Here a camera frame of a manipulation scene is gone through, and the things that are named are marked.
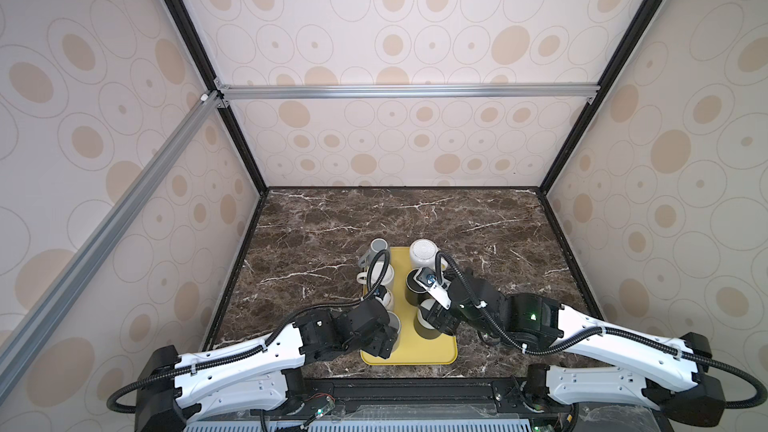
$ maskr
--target black cup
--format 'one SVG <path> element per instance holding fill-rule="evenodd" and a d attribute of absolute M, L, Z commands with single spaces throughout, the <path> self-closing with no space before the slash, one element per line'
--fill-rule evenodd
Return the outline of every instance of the black cup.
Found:
<path fill-rule="evenodd" d="M 435 304 L 434 298 L 428 298 L 424 302 L 421 303 L 421 307 L 418 308 L 416 311 L 416 316 L 413 319 L 413 328 L 416 330 L 416 333 L 419 337 L 425 338 L 429 341 L 436 339 L 442 335 L 441 331 L 435 330 L 432 328 L 431 325 L 427 321 L 424 320 L 422 317 L 422 308 L 425 308 L 427 310 L 431 309 L 432 306 Z"/>
<path fill-rule="evenodd" d="M 406 278 L 406 300 L 414 307 L 418 307 L 429 296 L 427 290 L 416 281 L 418 270 L 414 268 L 408 273 L 408 278 Z"/>

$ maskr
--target patterned wall panel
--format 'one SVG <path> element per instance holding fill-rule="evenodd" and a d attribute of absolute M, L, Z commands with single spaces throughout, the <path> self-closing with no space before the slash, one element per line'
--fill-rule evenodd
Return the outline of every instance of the patterned wall panel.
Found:
<path fill-rule="evenodd" d="M 587 82 L 642 0 L 187 0 L 237 85 Z"/>
<path fill-rule="evenodd" d="M 606 317 L 768 383 L 768 0 L 669 0 L 550 194 Z M 748 385 L 715 372 L 726 395 Z M 768 407 L 720 430 L 762 430 Z M 676 425 L 676 430 L 690 430 Z"/>
<path fill-rule="evenodd" d="M 270 186 L 537 186 L 583 97 L 235 101 Z"/>
<path fill-rule="evenodd" d="M 0 344 L 200 94 L 159 0 L 0 0 Z"/>
<path fill-rule="evenodd" d="M 0 430 L 133 430 L 105 400 L 156 348 L 199 350 L 256 199 L 214 115 L 8 396 Z"/>

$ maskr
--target black cable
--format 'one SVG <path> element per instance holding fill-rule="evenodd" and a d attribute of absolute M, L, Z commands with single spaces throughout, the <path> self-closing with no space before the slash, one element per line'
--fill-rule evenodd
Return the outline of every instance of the black cable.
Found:
<path fill-rule="evenodd" d="M 368 275 L 366 276 L 367 283 L 370 283 L 371 275 L 373 273 L 373 265 L 376 264 L 376 261 L 379 260 L 382 254 L 384 255 L 384 267 L 382 268 L 382 270 L 385 271 L 389 266 L 389 251 L 388 250 L 379 251 L 373 257 L 370 267 L 368 267 Z M 261 352 L 262 350 L 266 350 L 266 348 L 269 347 L 270 344 L 272 344 L 275 341 L 275 339 L 277 339 L 277 336 L 280 335 L 280 332 L 282 332 L 283 329 L 288 324 L 293 322 L 293 320 L 299 315 L 304 314 L 305 312 L 318 309 L 318 308 L 348 308 L 348 307 L 354 307 L 356 305 L 359 305 L 363 301 L 368 300 L 370 297 L 373 296 L 373 294 L 379 288 L 379 285 L 381 285 L 383 280 L 384 280 L 384 274 L 381 273 L 379 274 L 379 278 L 376 280 L 376 286 L 373 288 L 368 288 L 368 291 L 360 300 L 356 300 L 352 302 L 341 302 L 341 303 L 314 304 L 314 305 L 310 305 L 308 307 L 299 309 L 298 311 L 293 312 L 291 315 L 289 315 L 286 319 L 283 319 L 283 322 L 281 322 L 280 325 L 272 332 L 272 334 L 270 334 L 270 336 L 264 341 L 264 345 L 259 344 L 252 349 L 248 349 L 243 352 L 239 352 L 238 354 L 230 355 L 227 357 L 197 362 L 195 364 L 195 369 L 204 370 L 208 368 L 218 367 L 220 365 L 232 364 L 233 362 L 237 362 L 238 360 L 243 360 L 245 358 L 252 357 L 258 354 L 259 352 Z M 109 398 L 107 399 L 107 408 L 112 410 L 113 412 L 118 412 L 120 414 L 136 414 L 136 406 L 120 404 L 118 402 L 118 399 L 120 399 L 126 394 L 129 394 L 130 392 L 133 392 L 134 390 L 147 387 L 149 384 L 157 382 L 158 380 L 171 379 L 171 378 L 177 377 L 178 375 L 188 374 L 191 371 L 192 371 L 192 366 L 186 365 L 182 368 L 165 370 L 163 372 L 152 374 L 146 378 L 136 380 L 132 384 L 128 384 L 116 390 L 112 395 L 110 395 Z"/>
<path fill-rule="evenodd" d="M 296 317 L 298 317 L 299 315 L 304 314 L 305 312 L 309 312 L 309 311 L 312 311 L 312 310 L 315 310 L 315 309 L 318 309 L 318 308 L 333 308 L 333 307 L 336 307 L 336 308 L 348 308 L 348 307 L 355 307 L 356 305 L 360 305 L 360 303 L 362 303 L 362 301 L 368 300 L 370 297 L 373 297 L 374 293 L 379 288 L 379 285 L 381 285 L 381 283 L 384 280 L 384 271 L 386 271 L 387 268 L 389 267 L 389 250 L 386 250 L 386 249 L 380 250 L 380 251 L 378 251 L 376 253 L 376 255 L 373 256 L 373 260 L 371 260 L 371 264 L 368 267 L 368 274 L 366 275 L 366 283 L 370 284 L 371 283 L 371 276 L 373 274 L 373 266 L 374 266 L 374 264 L 376 264 L 376 262 L 379 260 L 379 258 L 382 255 L 384 255 L 384 263 L 383 263 L 383 266 L 382 266 L 382 273 L 379 274 L 379 278 L 376 280 L 376 283 L 374 284 L 375 286 L 374 287 L 368 287 L 368 290 L 366 291 L 366 294 L 363 295 L 363 297 L 361 299 L 358 299 L 358 300 L 352 301 L 352 302 L 342 302 L 342 303 L 333 303 L 333 302 L 331 302 L 331 303 L 326 303 L 326 304 L 314 304 L 314 305 L 309 305 L 307 307 L 301 308 L 298 311 L 293 312 L 292 314 L 290 314 L 285 319 L 283 319 L 283 322 L 281 322 L 280 325 L 278 325 L 277 328 L 272 332 L 272 334 L 270 334 L 270 336 L 266 339 L 266 341 L 264 342 L 264 347 L 269 347 L 270 344 L 272 344 L 272 342 L 274 342 L 275 339 L 277 339 L 277 336 L 280 335 L 280 332 L 282 332 L 283 329 L 288 324 L 293 322 L 296 319 Z"/>
<path fill-rule="evenodd" d="M 259 412 L 259 420 L 261 421 L 261 432 L 267 432 L 268 429 L 266 428 L 266 413 L 264 412 L 264 409 L 261 409 Z"/>
<path fill-rule="evenodd" d="M 494 332 L 498 334 L 498 336 L 502 340 L 502 343 L 505 345 L 510 345 L 512 347 L 515 347 L 519 350 L 522 350 L 523 353 L 525 353 L 526 355 L 533 355 L 533 356 L 540 357 L 543 355 L 556 354 L 557 352 L 562 352 L 563 350 L 576 345 L 578 342 L 581 342 L 592 335 L 602 334 L 603 330 L 605 330 L 606 334 L 616 335 L 618 337 L 626 338 L 631 341 L 639 342 L 640 344 L 647 345 L 648 347 L 655 348 L 657 350 L 661 350 L 662 352 L 665 352 L 666 354 L 669 354 L 669 355 L 677 356 L 678 353 L 680 352 L 678 349 L 674 347 L 671 347 L 665 344 L 660 344 L 657 341 L 648 339 L 647 337 L 643 337 L 642 335 L 634 334 L 632 332 L 625 331 L 623 329 L 612 328 L 612 327 L 586 328 L 580 331 L 579 333 L 577 333 L 576 335 L 571 336 L 570 338 L 560 342 L 559 344 L 553 347 L 546 348 L 546 349 L 538 349 L 538 350 L 528 349 L 524 347 L 523 344 L 520 344 L 519 342 L 515 341 L 512 337 L 510 337 L 507 334 L 507 332 L 504 330 L 504 327 L 502 327 L 496 321 L 496 319 L 491 315 L 491 313 L 488 312 L 488 310 L 486 310 L 486 307 L 482 305 L 475 291 L 472 290 L 472 287 L 470 286 L 469 282 L 464 276 L 464 273 L 456 264 L 456 261 L 454 261 L 450 255 L 445 254 L 443 251 L 440 251 L 437 253 L 436 263 L 439 263 L 440 258 L 444 258 L 448 263 L 448 266 L 451 269 L 453 269 L 454 273 L 456 274 L 456 278 L 460 281 L 464 289 L 466 289 L 469 300 L 472 301 L 472 304 L 475 305 L 475 307 L 480 311 L 480 315 L 482 315 L 485 321 L 488 322 L 491 328 L 493 328 Z M 713 360 L 697 354 L 690 354 L 688 352 L 682 352 L 681 358 L 686 360 L 691 360 L 697 364 L 701 364 L 704 366 L 720 369 L 724 372 L 737 376 L 738 378 L 746 381 L 747 383 L 749 383 L 754 387 L 755 394 L 752 398 L 745 399 L 745 400 L 727 401 L 725 404 L 725 408 L 727 409 L 753 408 L 753 407 L 762 405 L 763 403 L 765 403 L 766 399 L 768 399 L 768 390 L 763 385 L 763 383 L 741 369 L 735 368 L 731 365 L 725 364 L 718 360 Z"/>

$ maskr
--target marble tabletop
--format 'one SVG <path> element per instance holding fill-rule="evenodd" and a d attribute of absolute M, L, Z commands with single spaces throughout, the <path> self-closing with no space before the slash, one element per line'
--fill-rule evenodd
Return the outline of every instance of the marble tabletop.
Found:
<path fill-rule="evenodd" d="M 586 312 L 533 191 L 312 188 L 270 191 L 216 346 L 258 337 L 304 305 L 360 296 L 357 259 L 374 238 L 429 238 L 503 293 L 533 292 Z M 523 356 L 489 347 L 467 325 L 450 365 L 369 366 L 355 352 L 302 368 L 309 378 L 524 376 L 529 364 L 588 367 L 573 354 Z"/>

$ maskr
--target mug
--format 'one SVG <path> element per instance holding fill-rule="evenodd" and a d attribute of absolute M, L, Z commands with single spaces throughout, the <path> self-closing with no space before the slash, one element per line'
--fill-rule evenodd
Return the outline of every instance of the mug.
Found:
<path fill-rule="evenodd" d="M 427 289 L 416 281 L 416 274 L 420 270 L 419 268 L 414 268 L 408 273 L 406 278 L 406 300 L 414 307 L 418 307 L 424 299 L 429 297 Z"/>
<path fill-rule="evenodd" d="M 395 350 L 397 350 L 397 346 L 400 345 L 400 332 L 402 332 L 402 322 L 400 322 L 400 317 L 398 317 L 395 312 L 387 313 L 389 314 L 389 327 L 397 330 L 397 340 L 395 340 L 395 344 L 392 346 L 392 352 L 394 353 Z"/>
<path fill-rule="evenodd" d="M 432 306 L 435 304 L 434 298 L 428 298 L 424 302 L 421 303 L 421 307 L 424 307 L 427 310 L 432 309 Z M 416 333 L 419 337 L 425 338 L 429 341 L 436 339 L 442 335 L 441 331 L 435 330 L 433 326 L 429 324 L 426 320 L 424 320 L 424 317 L 422 317 L 422 309 L 421 307 L 418 308 L 416 311 L 416 318 L 413 319 L 413 328 L 416 330 Z"/>
<path fill-rule="evenodd" d="M 389 243 L 383 238 L 374 238 L 371 240 L 371 245 L 368 246 L 366 253 L 357 260 L 357 266 L 368 270 L 368 267 L 371 266 L 371 260 L 373 260 L 376 254 L 385 249 L 389 249 Z M 379 261 L 382 260 L 384 260 L 384 255 L 379 257 Z"/>
<path fill-rule="evenodd" d="M 379 280 L 379 275 L 382 273 L 382 268 L 384 268 L 384 262 L 377 262 L 373 265 L 373 271 L 371 272 L 371 285 L 374 285 L 377 280 Z M 357 275 L 357 282 L 359 284 L 366 284 L 366 276 L 368 275 L 368 270 L 364 270 L 360 272 Z M 392 267 L 392 265 L 387 265 L 386 272 L 384 273 L 384 279 L 382 280 L 382 283 L 379 285 L 389 286 L 392 281 L 395 280 L 395 269 Z"/>
<path fill-rule="evenodd" d="M 395 296 L 392 295 L 392 293 L 388 291 L 383 285 L 379 285 L 379 288 L 376 290 L 376 293 L 373 295 L 373 297 L 381 302 L 388 312 L 395 310 Z"/>
<path fill-rule="evenodd" d="M 427 238 L 420 238 L 411 244 L 408 254 L 411 256 L 411 267 L 421 268 L 429 267 L 435 269 L 435 254 L 440 250 L 434 242 Z M 440 259 L 441 270 L 448 268 L 448 263 L 444 258 Z"/>

